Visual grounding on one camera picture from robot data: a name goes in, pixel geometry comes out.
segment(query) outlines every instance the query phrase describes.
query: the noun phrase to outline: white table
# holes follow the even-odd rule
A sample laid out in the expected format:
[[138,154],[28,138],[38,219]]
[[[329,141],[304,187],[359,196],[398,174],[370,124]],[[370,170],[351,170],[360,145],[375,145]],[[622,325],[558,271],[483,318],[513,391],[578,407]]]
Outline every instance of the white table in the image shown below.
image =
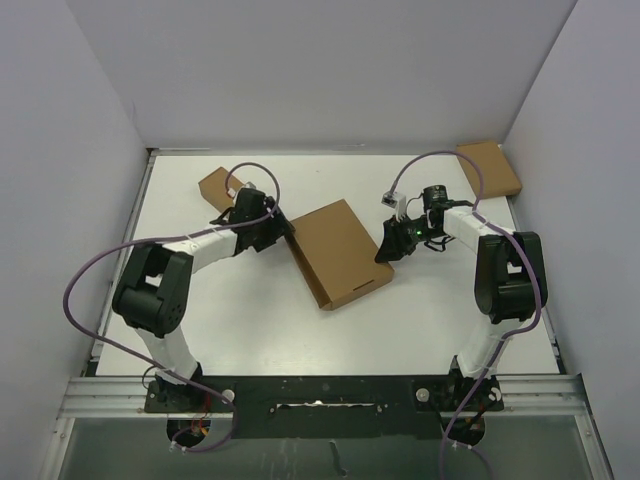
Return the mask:
[[[160,156],[156,159],[135,238],[199,230],[218,213],[200,196],[198,181],[219,166],[252,160],[270,168],[282,187],[285,215],[296,218],[345,198],[380,244],[392,210],[380,204],[410,156]],[[237,176],[273,194],[268,177],[253,168]],[[408,197],[446,185],[454,199],[473,192],[454,157],[424,159],[398,190]],[[409,213],[421,213],[413,202]],[[505,198],[480,210],[513,227]],[[182,321],[192,354],[208,375],[446,374],[453,356],[483,320],[473,296],[475,256],[459,242],[443,254],[424,247],[393,264],[393,281],[333,312],[321,311],[284,240],[256,254],[223,260],[192,277]],[[146,352],[131,328],[112,314],[108,336]],[[140,375],[147,365],[108,345],[98,375]],[[543,322],[516,337],[498,367],[502,374],[558,373]]]

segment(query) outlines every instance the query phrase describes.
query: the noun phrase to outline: white wall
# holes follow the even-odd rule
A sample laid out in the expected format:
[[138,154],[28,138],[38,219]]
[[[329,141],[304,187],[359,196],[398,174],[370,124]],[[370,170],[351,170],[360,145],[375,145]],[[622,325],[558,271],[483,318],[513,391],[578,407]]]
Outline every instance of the white wall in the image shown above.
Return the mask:
[[580,0],[505,143],[560,347],[617,479],[640,470],[639,18],[637,0]]
[[68,0],[145,143],[502,140],[575,0]]
[[[122,238],[146,151],[64,0],[3,2],[0,65],[0,478],[30,479],[88,352],[62,292]],[[75,296],[88,325],[111,268]]]

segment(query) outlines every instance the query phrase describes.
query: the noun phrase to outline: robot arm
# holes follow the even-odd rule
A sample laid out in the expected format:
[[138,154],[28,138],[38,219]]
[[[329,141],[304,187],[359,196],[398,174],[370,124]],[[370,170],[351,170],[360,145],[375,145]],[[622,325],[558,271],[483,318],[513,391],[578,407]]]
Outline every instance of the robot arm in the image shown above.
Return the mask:
[[[453,201],[443,185],[424,189],[424,215],[410,219],[406,214],[405,196],[385,194],[382,203],[396,209],[396,214],[384,222],[384,240],[376,262],[396,261],[411,255],[418,243],[429,246],[434,239],[456,238],[477,255],[474,294],[476,304],[487,315],[472,332],[465,347],[457,355],[457,364],[464,377],[477,378],[495,351],[504,333],[514,330],[535,311],[533,288],[517,252],[506,237],[497,234],[468,210],[466,201]],[[540,237],[533,232],[514,232],[536,274],[542,294],[547,300],[547,284]],[[441,242],[444,250],[446,242]],[[487,377],[495,374],[499,358]]]
[[[239,190],[234,207],[215,224],[234,225],[264,216],[274,201],[248,184]],[[185,341],[180,322],[186,311],[191,275],[249,247],[260,252],[278,238],[293,232],[280,210],[252,226],[213,230],[197,238],[140,245],[131,252],[115,290],[112,308],[134,328],[151,357],[179,375],[196,379],[202,375]],[[182,385],[165,372],[164,382]]]

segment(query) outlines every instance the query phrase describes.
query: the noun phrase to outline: cardboard box lid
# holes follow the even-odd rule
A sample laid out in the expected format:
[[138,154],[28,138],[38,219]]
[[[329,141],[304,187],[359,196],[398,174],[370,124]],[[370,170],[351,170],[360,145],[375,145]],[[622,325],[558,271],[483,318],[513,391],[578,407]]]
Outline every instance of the cardboard box lid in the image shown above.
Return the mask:
[[[220,167],[198,182],[202,198],[221,213],[227,208],[233,207],[233,198],[228,195],[227,189],[224,187],[224,179],[227,178],[227,175],[229,172]],[[244,184],[234,176],[229,179],[229,187],[236,192],[240,190],[242,185]]]
[[[500,146],[494,142],[478,142],[458,145],[458,151],[475,161],[484,177],[484,195],[482,198],[515,195],[522,190],[522,184],[502,153]],[[469,162],[458,159],[474,193],[478,194],[480,180]]]
[[385,285],[388,264],[374,261],[378,247],[345,200],[292,220],[290,247],[318,306],[334,310]]

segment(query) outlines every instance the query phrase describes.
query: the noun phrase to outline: cardboard box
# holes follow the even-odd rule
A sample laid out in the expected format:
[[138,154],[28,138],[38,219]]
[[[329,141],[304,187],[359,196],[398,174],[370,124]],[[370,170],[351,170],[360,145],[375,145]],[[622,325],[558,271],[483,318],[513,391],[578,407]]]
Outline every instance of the cardboard box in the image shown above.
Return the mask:
[[[199,182],[202,197],[220,212],[233,206],[224,187],[227,174],[218,168]],[[242,182],[231,177],[229,186],[237,191]],[[295,233],[287,244],[322,310],[335,310],[393,278],[389,264],[375,263],[378,247],[345,200],[289,221]]]
[[[507,158],[503,155],[502,150],[494,141],[469,143],[458,145],[458,151],[471,157],[475,161],[484,177],[484,195],[482,198],[503,197],[506,195],[515,195],[522,190],[522,184],[515,172],[509,165]],[[464,159],[458,159],[462,169],[464,170],[469,184],[477,195],[480,188],[480,180],[478,174],[469,162]]]

